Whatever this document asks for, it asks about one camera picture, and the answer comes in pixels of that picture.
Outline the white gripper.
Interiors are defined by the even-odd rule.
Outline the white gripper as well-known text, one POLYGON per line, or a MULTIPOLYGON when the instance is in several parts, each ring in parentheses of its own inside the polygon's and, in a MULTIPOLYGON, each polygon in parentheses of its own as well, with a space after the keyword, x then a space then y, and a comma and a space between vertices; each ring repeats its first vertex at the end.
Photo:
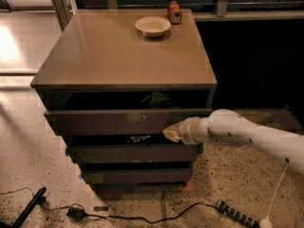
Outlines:
POLYGON ((206 118, 188 118, 180 124, 175 123, 166 127, 162 133, 173 143, 178 143, 180 140, 190 145, 207 143, 209 140, 208 121, 206 118))

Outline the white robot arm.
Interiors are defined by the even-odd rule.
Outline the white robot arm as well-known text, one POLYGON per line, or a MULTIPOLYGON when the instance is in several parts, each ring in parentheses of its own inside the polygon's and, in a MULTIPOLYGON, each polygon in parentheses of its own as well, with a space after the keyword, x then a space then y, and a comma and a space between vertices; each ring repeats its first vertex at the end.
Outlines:
POLYGON ((304 136, 253 123, 235 111, 219 109, 209 117, 193 117, 163 130, 166 139, 194 145, 245 143, 304 174, 304 136))

